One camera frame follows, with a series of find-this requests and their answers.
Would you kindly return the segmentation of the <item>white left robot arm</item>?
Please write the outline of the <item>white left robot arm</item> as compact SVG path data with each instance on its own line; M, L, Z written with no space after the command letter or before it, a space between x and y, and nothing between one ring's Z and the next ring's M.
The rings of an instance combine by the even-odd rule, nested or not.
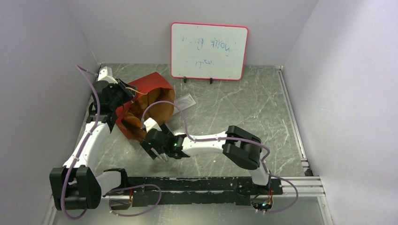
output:
M64 165L49 174L57 210L95 209L111 190L123 195L130 188L125 169L107 169L95 176L91 167L116 124L117 108L135 98L136 87L116 79L94 82L91 89L93 102L88 108L84 135Z

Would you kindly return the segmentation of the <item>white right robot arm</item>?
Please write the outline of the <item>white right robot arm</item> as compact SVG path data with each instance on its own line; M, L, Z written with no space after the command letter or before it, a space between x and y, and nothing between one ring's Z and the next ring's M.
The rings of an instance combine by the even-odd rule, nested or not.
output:
M268 170L262 163L266 147L262 146L259 137L238 126L202 136L174 135L166 126L147 128L140 145L152 159L162 154L174 159L207 153L223 154L238 167L249 171L258 194L265 194L271 188Z

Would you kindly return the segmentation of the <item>metal tongs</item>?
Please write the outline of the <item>metal tongs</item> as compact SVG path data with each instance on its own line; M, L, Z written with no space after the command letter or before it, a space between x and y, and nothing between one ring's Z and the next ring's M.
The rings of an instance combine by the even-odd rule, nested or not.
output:
M159 158L164 161L164 162L168 162L168 156L166 154L160 154Z

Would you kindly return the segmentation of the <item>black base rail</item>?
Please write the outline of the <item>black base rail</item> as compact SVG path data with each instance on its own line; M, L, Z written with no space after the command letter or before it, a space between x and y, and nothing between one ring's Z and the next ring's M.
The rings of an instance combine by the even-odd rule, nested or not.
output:
M133 189L134 207L178 204L222 204L249 206L255 196L267 196L269 191L282 195L279 179L272 178L266 187L255 185L249 176L240 177L129 177Z

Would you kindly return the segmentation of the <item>red brown paper bag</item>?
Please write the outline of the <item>red brown paper bag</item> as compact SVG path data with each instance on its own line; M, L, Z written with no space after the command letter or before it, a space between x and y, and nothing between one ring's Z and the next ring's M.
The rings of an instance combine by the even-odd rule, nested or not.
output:
M141 142L146 136L146 131L138 127L125 126L122 119L126 112L131 112L141 120L152 118L159 125L167 123L174 112L174 106L167 103L156 104L147 111L145 109L155 102L169 101L174 102L176 98L175 90L170 83L158 72L153 72L129 83L137 88L137 96L116 109L116 125L128 140Z

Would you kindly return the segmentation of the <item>orange fake bread loaf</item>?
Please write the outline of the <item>orange fake bread loaf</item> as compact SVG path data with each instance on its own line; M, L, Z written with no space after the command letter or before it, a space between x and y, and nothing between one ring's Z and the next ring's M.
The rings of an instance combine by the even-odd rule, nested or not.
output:
M131 112L126 112L122 119L122 123L125 126L133 126L133 127L138 127L141 128L141 120L137 118L134 114Z

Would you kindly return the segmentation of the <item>pink framed whiteboard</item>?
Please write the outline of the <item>pink framed whiteboard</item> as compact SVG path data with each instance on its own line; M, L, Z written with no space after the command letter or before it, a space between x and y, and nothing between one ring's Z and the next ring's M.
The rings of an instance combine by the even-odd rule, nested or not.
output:
M248 34L245 26L172 23L171 75L180 79L241 80Z

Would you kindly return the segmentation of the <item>clear plastic packet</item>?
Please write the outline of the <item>clear plastic packet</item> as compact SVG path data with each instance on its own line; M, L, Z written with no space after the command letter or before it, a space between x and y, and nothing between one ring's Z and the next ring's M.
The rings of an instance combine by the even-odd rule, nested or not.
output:
M196 101L192 97L192 95L190 93L188 93L182 97L177 98L174 103L176 105L176 108L178 107L181 110L185 110L185 109L195 105Z

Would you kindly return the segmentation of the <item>clear plastic tray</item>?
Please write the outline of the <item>clear plastic tray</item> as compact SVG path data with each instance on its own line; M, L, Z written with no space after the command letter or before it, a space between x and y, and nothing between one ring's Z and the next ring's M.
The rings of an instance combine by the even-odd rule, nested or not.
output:
M201 97L195 97L196 104L182 110L191 127L211 125L236 125L243 121L243 115L221 90L212 90Z

